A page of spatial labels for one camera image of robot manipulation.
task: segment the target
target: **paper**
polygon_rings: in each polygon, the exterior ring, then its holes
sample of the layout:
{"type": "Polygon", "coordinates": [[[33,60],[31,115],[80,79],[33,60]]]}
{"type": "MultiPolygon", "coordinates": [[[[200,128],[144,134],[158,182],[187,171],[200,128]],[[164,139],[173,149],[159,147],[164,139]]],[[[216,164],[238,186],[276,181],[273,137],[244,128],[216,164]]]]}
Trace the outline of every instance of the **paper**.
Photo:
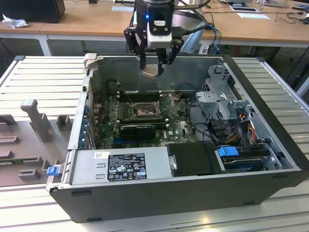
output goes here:
{"type": "Polygon", "coordinates": [[[95,152],[94,159],[107,159],[109,155],[109,151],[95,152]]]}
{"type": "Polygon", "coordinates": [[[29,26],[29,24],[24,20],[24,19],[12,19],[12,18],[8,18],[5,15],[3,16],[3,20],[2,23],[4,23],[5,26],[7,26],[8,28],[20,28],[20,27],[27,27],[29,26]]]}
{"type": "Polygon", "coordinates": [[[265,14],[237,13],[242,18],[270,19],[265,14]]]}

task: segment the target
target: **gray plastic part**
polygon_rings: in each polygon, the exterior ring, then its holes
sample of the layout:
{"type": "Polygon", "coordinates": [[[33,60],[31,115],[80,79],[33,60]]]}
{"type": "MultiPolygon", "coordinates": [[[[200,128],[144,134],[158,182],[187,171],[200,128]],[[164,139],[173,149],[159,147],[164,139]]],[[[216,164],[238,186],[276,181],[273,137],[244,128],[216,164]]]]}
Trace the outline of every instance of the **gray plastic part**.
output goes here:
{"type": "Polygon", "coordinates": [[[17,136],[2,136],[0,137],[0,145],[2,144],[16,144],[19,139],[17,136]]]}
{"type": "Polygon", "coordinates": [[[42,142],[46,143],[50,140],[50,135],[48,133],[46,123],[42,120],[42,117],[39,114],[37,105],[38,105],[38,102],[35,99],[24,100],[20,108],[22,111],[25,111],[28,114],[32,122],[32,127],[36,129],[42,142]]]}
{"type": "MultiPolygon", "coordinates": [[[[18,159],[35,159],[41,156],[43,160],[53,166],[55,159],[60,163],[65,161],[67,147],[70,139],[70,131],[59,131],[56,119],[50,120],[51,128],[49,133],[51,140],[48,143],[42,143],[37,132],[33,132],[28,121],[17,121],[16,125],[10,125],[13,133],[3,134],[5,136],[17,136],[19,142],[15,144],[0,144],[0,151],[12,151],[15,160],[18,159]]],[[[19,170],[36,168],[41,173],[39,180],[33,180],[32,184],[45,184],[47,181],[46,174],[41,170],[42,166],[28,167],[25,164],[19,165],[1,165],[0,166],[0,188],[7,186],[18,186],[25,184],[19,177],[19,170]]]]}
{"type": "Polygon", "coordinates": [[[0,151],[0,160],[10,159],[13,155],[12,151],[0,151]]]}
{"type": "Polygon", "coordinates": [[[8,125],[16,124],[12,115],[0,115],[0,122],[6,122],[8,125]]]}
{"type": "Polygon", "coordinates": [[[59,165],[59,164],[60,164],[59,160],[56,159],[54,165],[59,165]]]}
{"type": "Polygon", "coordinates": [[[59,131],[69,131],[72,129],[72,123],[69,115],[58,115],[57,117],[57,125],[59,131]]]}
{"type": "Polygon", "coordinates": [[[6,122],[0,122],[0,133],[12,132],[6,122]]]}
{"type": "MultiPolygon", "coordinates": [[[[42,114],[40,114],[40,116],[41,116],[41,119],[42,119],[42,121],[43,121],[44,126],[46,127],[47,130],[49,130],[49,128],[51,127],[51,125],[50,125],[50,122],[48,121],[48,118],[47,118],[46,114],[45,114],[45,113],[42,113],[42,114]]],[[[32,129],[33,129],[33,131],[36,132],[37,130],[36,130],[36,128],[33,126],[32,122],[29,122],[29,123],[30,123],[30,125],[31,125],[31,127],[32,127],[32,129]]]]}
{"type": "Polygon", "coordinates": [[[39,156],[33,160],[25,160],[24,164],[26,166],[42,166],[44,163],[43,159],[39,156]]]}
{"type": "Polygon", "coordinates": [[[263,57],[257,57],[256,58],[259,62],[266,62],[266,60],[263,57]]]}
{"type": "Polygon", "coordinates": [[[24,58],[26,58],[26,56],[16,56],[14,60],[20,61],[20,60],[24,60],[24,58]]]}
{"type": "Polygon", "coordinates": [[[23,169],[19,171],[18,175],[20,179],[25,180],[38,180],[41,177],[41,174],[36,169],[23,169]]]}
{"type": "Polygon", "coordinates": [[[48,160],[44,160],[43,166],[42,166],[42,172],[47,172],[47,169],[48,169],[50,166],[51,166],[51,165],[49,164],[48,160]]]}

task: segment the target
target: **table leg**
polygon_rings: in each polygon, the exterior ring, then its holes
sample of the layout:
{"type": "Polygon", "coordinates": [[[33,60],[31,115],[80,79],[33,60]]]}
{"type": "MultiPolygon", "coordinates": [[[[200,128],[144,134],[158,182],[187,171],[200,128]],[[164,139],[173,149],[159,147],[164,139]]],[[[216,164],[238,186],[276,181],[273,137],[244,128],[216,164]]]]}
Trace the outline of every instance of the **table leg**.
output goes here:
{"type": "Polygon", "coordinates": [[[87,51],[87,48],[86,48],[86,41],[85,40],[81,40],[81,42],[82,42],[82,50],[83,50],[83,52],[88,52],[87,51]]]}
{"type": "Polygon", "coordinates": [[[44,56],[51,56],[51,51],[49,50],[49,46],[48,46],[48,43],[47,43],[47,36],[46,35],[41,35],[39,38],[38,38],[39,42],[40,42],[40,45],[41,45],[41,48],[42,48],[42,51],[44,53],[44,56]]]}
{"type": "Polygon", "coordinates": [[[296,92],[296,94],[299,97],[302,97],[307,90],[309,89],[309,77],[306,79],[306,81],[301,85],[301,87],[298,89],[298,91],[296,92]]]}
{"type": "Polygon", "coordinates": [[[255,54],[255,51],[256,51],[256,46],[250,46],[248,48],[247,55],[248,56],[253,56],[255,54]]]}
{"type": "Polygon", "coordinates": [[[239,45],[233,45],[232,46],[232,57],[238,57],[239,56],[239,51],[240,51],[241,46],[239,45]]]}

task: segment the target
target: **wooden desk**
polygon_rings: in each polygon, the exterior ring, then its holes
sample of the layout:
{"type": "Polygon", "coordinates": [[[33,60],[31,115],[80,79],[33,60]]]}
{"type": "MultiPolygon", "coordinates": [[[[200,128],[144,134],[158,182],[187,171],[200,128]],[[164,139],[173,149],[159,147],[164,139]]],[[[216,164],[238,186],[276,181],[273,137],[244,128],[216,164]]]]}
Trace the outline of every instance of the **wooden desk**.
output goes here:
{"type": "MultiPolygon", "coordinates": [[[[299,12],[291,9],[295,6],[295,1],[289,2],[290,8],[264,7],[261,12],[268,16],[267,19],[249,19],[241,18],[237,13],[212,13],[216,28],[221,32],[222,41],[238,42],[264,42],[264,43],[296,43],[309,45],[309,25],[303,23],[289,24],[283,20],[275,21],[276,13],[299,12]]],[[[257,4],[250,4],[259,9],[257,4]]],[[[204,12],[232,12],[229,7],[224,7],[224,3],[212,3],[212,9],[203,8],[204,12]]],[[[286,14],[279,14],[290,22],[291,19],[286,14]]],[[[303,15],[293,14],[296,18],[304,18],[303,15]]],[[[211,22],[209,14],[205,14],[206,19],[211,22]]],[[[208,39],[209,33],[203,34],[203,39],[208,39]]]]}
{"type": "Polygon", "coordinates": [[[132,12],[112,11],[114,4],[65,1],[66,11],[57,24],[45,23],[41,34],[121,36],[129,25],[132,12]]]}
{"type": "MultiPolygon", "coordinates": [[[[111,2],[88,4],[88,1],[74,2],[65,0],[66,11],[58,24],[31,23],[24,29],[8,29],[0,26],[0,37],[3,38],[35,38],[40,41],[46,56],[50,56],[47,40],[94,40],[94,41],[125,41],[123,30],[128,26],[132,12],[112,11],[111,2]]],[[[211,9],[203,8],[205,12],[213,12],[216,28],[221,32],[221,44],[307,47],[309,45],[309,25],[302,23],[288,24],[283,20],[275,22],[275,13],[298,12],[283,8],[264,8],[262,12],[270,20],[241,18],[232,12],[224,3],[210,3],[211,9]]],[[[209,14],[206,19],[211,22],[209,14]]],[[[280,17],[290,20],[284,14],[280,17]]],[[[207,30],[202,36],[202,43],[211,43],[213,32],[207,30]]]]}
{"type": "Polygon", "coordinates": [[[6,27],[3,23],[0,23],[0,33],[39,34],[43,25],[44,23],[31,22],[28,27],[13,29],[6,27]]]}

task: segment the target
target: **warning label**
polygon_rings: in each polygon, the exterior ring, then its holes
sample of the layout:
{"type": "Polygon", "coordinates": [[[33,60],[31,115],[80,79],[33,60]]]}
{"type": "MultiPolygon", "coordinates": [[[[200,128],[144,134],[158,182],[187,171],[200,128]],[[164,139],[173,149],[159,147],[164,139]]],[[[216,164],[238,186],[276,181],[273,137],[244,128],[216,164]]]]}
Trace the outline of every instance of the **warning label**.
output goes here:
{"type": "Polygon", "coordinates": [[[108,156],[109,181],[147,179],[144,153],[108,156]]]}

